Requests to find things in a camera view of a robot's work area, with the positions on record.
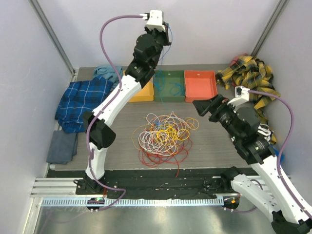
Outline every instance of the black strip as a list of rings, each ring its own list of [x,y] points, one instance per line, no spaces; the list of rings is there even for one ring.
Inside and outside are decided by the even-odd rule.
[[[125,199],[207,199],[215,198],[214,194],[233,193],[224,185],[220,176],[226,169],[181,169],[178,177],[177,170],[113,170],[105,171],[101,182],[110,187],[125,188]],[[257,174],[251,168],[241,168],[248,176]],[[84,177],[84,171],[52,171],[48,178],[54,177]],[[76,194],[90,194],[77,188]],[[119,192],[108,191],[109,198],[117,198]]]
[[[239,168],[247,176],[257,176],[258,174],[252,168]],[[180,169],[179,177],[188,177],[194,175],[220,176],[227,168],[205,168],[205,169]],[[106,170],[105,177],[175,177],[177,169],[147,169],[147,170]],[[49,169],[47,178],[78,178],[84,177],[85,171],[55,171]]]

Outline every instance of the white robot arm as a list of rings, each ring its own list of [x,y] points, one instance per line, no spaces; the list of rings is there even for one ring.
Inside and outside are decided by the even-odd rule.
[[[89,135],[89,146],[93,151],[92,168],[86,169],[85,181],[96,193],[101,187],[93,180],[100,180],[104,176],[104,163],[108,147],[113,143],[116,134],[110,128],[115,117],[132,96],[138,93],[155,73],[164,46],[171,44],[168,38],[168,24],[163,21],[163,12],[152,10],[150,13],[141,14],[147,20],[146,34],[140,35],[134,48],[134,59],[128,66],[121,79],[122,87],[117,86],[106,100],[92,112],[83,114],[83,124],[88,129],[92,124]]]
[[[220,122],[228,131],[238,154],[265,181],[273,196],[261,190],[235,167],[225,171],[221,177],[230,181],[233,190],[245,196],[267,216],[277,234],[309,233],[312,207],[299,194],[280,165],[280,170],[277,169],[277,156],[258,131],[260,120],[255,110],[241,107],[234,111],[236,106],[247,101],[249,89],[237,86],[232,100],[217,95],[210,100],[194,101],[193,104],[200,116],[210,112],[209,121]]]

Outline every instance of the tangled wires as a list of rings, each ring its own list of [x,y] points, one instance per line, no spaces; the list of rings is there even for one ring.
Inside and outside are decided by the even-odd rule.
[[[192,147],[190,130],[196,130],[199,123],[195,118],[179,118],[171,112],[170,115],[156,116],[149,113],[146,116],[147,124],[143,132],[138,136],[139,148],[133,140],[135,147],[139,150],[139,159],[142,164],[148,167],[157,167],[162,163],[177,164],[179,174],[179,163],[188,156],[188,151]]]

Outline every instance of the red tray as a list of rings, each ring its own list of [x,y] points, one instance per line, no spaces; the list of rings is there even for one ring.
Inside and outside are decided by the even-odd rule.
[[[214,71],[184,71],[185,102],[207,100],[218,94]]]

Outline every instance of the white wire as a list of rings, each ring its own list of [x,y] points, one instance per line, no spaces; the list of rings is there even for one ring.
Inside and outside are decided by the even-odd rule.
[[[181,137],[185,135],[185,129],[189,130],[192,127],[190,123],[177,117],[174,112],[171,112],[170,115],[161,116],[149,113],[146,116],[146,121],[149,126],[154,126],[153,130],[150,131],[145,128],[138,136],[138,143],[146,152],[161,156],[177,154],[179,150],[177,144],[181,141]],[[175,129],[175,137],[166,132],[169,127]]]

